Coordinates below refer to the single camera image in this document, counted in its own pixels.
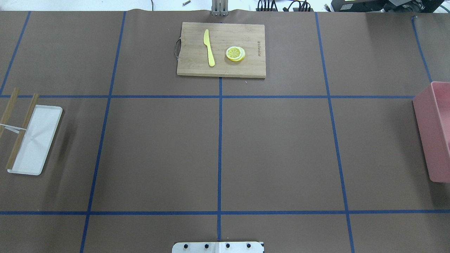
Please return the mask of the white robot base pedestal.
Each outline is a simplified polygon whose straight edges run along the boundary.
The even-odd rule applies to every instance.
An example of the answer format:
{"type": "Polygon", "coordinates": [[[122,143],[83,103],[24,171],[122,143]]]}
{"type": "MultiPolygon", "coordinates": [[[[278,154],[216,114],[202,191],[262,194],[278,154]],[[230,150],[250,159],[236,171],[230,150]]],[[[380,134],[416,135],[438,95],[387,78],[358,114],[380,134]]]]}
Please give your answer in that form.
{"type": "Polygon", "coordinates": [[[179,242],[172,253],[264,253],[265,247],[257,241],[235,242],[179,242]]]}

